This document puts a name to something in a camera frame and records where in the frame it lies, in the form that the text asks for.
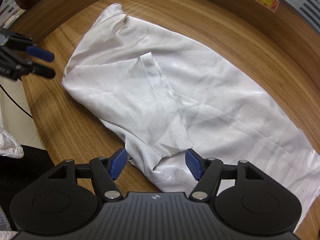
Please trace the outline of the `white plastic bag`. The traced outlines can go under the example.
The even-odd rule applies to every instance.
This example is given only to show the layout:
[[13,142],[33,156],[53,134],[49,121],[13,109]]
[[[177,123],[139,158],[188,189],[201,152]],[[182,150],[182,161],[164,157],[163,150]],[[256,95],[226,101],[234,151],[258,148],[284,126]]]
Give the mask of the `white plastic bag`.
[[23,147],[3,127],[0,127],[0,155],[15,159],[24,156]]

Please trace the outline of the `red certificate sticker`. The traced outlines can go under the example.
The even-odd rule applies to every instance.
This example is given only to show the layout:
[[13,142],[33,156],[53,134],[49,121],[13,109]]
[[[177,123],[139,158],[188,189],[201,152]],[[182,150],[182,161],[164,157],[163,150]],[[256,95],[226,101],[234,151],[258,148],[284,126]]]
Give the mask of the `red certificate sticker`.
[[256,0],[258,3],[265,6],[267,9],[271,10],[272,12],[275,12],[279,6],[278,0]]

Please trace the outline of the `white satin polo shirt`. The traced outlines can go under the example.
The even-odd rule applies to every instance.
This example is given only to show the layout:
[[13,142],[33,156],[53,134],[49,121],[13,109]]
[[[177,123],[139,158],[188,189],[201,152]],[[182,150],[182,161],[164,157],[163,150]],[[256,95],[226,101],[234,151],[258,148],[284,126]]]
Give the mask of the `white satin polo shirt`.
[[273,98],[209,47],[107,7],[69,59],[62,85],[125,144],[164,192],[190,193],[185,151],[247,160],[306,215],[319,196],[319,154]]

